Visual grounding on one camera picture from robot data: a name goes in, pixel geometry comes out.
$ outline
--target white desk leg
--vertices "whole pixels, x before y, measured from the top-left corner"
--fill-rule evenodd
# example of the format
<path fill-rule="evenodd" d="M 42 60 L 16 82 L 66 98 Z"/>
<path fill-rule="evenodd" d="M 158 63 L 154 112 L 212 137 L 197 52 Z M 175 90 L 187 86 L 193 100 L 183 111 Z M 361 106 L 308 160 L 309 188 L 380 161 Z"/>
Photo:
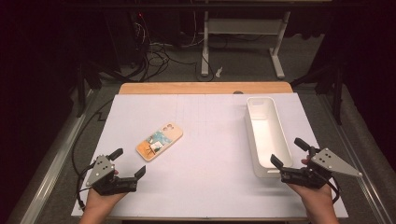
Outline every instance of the white desk leg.
<path fill-rule="evenodd" d="M 290 12 L 285 12 L 285 15 L 283 17 L 282 24 L 279 27 L 279 32 L 277 34 L 277 41 L 276 41 L 276 46 L 275 48 L 270 48 L 270 54 L 271 54 L 271 59 L 274 64 L 274 68 L 276 71 L 276 76 L 278 78 L 285 78 L 285 74 L 283 73 L 282 66 L 280 65 L 279 58 L 277 57 L 277 53 L 279 52 L 280 44 L 282 43 L 283 35 L 285 34 L 286 27 L 288 26 L 288 21 L 289 21 L 289 16 Z"/>
<path fill-rule="evenodd" d="M 207 77 L 209 75 L 209 47 L 207 41 L 209 37 L 209 31 L 207 27 L 207 20 L 209 19 L 208 12 L 205 12 L 205 27 L 204 27 L 204 49 L 202 51 L 202 63 L 201 63 L 201 75 Z"/>

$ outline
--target gray floor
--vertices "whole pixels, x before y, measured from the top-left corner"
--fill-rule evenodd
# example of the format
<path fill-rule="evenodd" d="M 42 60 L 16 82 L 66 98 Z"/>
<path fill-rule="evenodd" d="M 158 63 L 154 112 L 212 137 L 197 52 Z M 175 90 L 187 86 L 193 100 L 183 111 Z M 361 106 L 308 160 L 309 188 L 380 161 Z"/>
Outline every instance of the gray floor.
<path fill-rule="evenodd" d="M 306 74 L 320 42 L 321 38 L 302 40 L 299 36 L 286 38 L 283 41 L 279 59 L 286 75 L 285 81 L 292 81 Z M 272 47 L 274 43 L 275 39 L 271 36 L 263 36 L 256 41 L 228 39 L 227 46 L 224 48 L 224 39 L 211 38 L 210 66 L 215 73 L 222 67 L 220 77 L 215 77 L 213 81 L 278 81 L 268 54 L 268 48 Z M 166 52 L 173 60 L 183 63 L 197 63 L 197 70 L 195 71 L 194 65 L 171 61 L 163 73 L 149 81 L 197 81 L 196 76 L 199 76 L 201 68 L 200 47 L 182 49 L 166 47 Z M 154 59 L 153 62 L 161 63 L 159 59 Z M 365 174 L 363 181 L 344 175 L 336 176 L 343 190 L 342 198 L 349 213 L 349 218 L 341 220 L 341 223 L 392 223 L 392 220 L 393 222 L 396 221 L 394 213 L 389 214 L 388 217 L 385 213 L 386 211 L 390 213 L 396 209 L 396 195 L 394 193 L 396 175 L 375 144 L 375 140 L 367 131 L 364 121 L 353 105 L 353 100 L 347 93 L 347 88 L 343 89 L 341 111 L 343 125 L 339 126 L 335 124 L 330 115 L 329 100 L 331 100 L 332 95 L 330 93 L 328 95 L 316 95 L 313 87 L 313 84 L 304 84 L 295 88 L 294 91 L 299 93 L 319 145 L 329 147 L 344 160 L 362 168 Z M 87 124 L 88 119 L 98 108 L 117 94 L 119 88 L 120 84 L 116 81 L 104 81 L 104 87 L 90 96 L 92 104 L 86 111 L 83 126 Z M 102 118 L 106 117 L 110 105 L 111 103 L 101 110 L 103 112 Z M 23 193 L 8 223 L 21 223 L 59 148 L 64 145 L 67 136 L 76 125 L 76 114 L 77 108 L 75 107 L 70 119 L 59 133 L 59 137 L 37 169 L 29 188 Z M 96 115 L 87 124 L 87 128 L 76 143 L 75 158 L 78 169 L 82 169 L 90 162 L 104 128 L 105 122 L 98 120 L 98 117 Z M 77 179 L 70 157 L 69 154 L 36 223 L 78 223 L 78 218 L 70 216 L 76 200 L 75 185 Z M 120 223 L 120 221 L 108 220 L 106 223 Z"/>

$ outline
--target white plastic container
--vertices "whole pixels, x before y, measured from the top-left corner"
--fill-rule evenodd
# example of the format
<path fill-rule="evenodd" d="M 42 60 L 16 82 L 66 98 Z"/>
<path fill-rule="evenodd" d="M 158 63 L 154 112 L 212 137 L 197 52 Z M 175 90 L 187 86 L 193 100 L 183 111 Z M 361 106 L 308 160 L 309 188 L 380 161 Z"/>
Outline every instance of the white plastic container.
<path fill-rule="evenodd" d="M 248 98 L 245 121 L 255 175 L 280 177 L 270 161 L 271 155 L 276 155 L 284 167 L 291 167 L 292 159 L 274 100 L 270 97 Z"/>

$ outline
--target phone case illustration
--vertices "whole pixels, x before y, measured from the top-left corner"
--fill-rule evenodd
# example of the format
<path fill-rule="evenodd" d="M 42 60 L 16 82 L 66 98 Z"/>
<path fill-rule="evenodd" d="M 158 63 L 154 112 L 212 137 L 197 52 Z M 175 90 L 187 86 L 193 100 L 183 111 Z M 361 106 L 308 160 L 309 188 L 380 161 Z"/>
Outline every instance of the phone case illustration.
<path fill-rule="evenodd" d="M 151 161 L 172 146 L 183 135 L 173 122 L 166 123 L 155 133 L 137 145 L 137 152 L 146 161 Z"/>

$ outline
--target dark background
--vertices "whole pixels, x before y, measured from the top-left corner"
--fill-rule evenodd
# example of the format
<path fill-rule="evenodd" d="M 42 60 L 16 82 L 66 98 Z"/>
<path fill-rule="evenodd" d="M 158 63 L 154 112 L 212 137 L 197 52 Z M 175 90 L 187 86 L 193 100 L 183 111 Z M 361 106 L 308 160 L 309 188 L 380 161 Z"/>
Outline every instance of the dark background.
<path fill-rule="evenodd" d="M 0 4 L 0 206 L 5 214 L 0 222 L 4 223 L 70 115 L 73 102 L 69 94 L 77 85 L 79 63 L 92 60 L 119 70 L 121 64 L 139 63 L 142 46 L 134 30 L 128 28 L 138 12 L 70 12 L 45 0 Z M 393 1 L 382 0 L 369 2 L 365 8 L 332 13 L 296 10 L 291 13 L 286 32 L 286 36 L 303 34 L 304 38 L 326 34 L 312 70 L 343 50 L 345 84 L 393 169 L 395 9 Z M 228 11 L 216 15 L 258 18 L 281 12 L 267 10 L 256 15 Z M 180 31 L 193 35 L 194 28 L 189 25 L 192 18 L 186 12 L 144 13 L 151 35 L 162 41 L 177 46 Z M 196 20 L 198 29 L 202 29 L 202 12 L 197 12 Z"/>

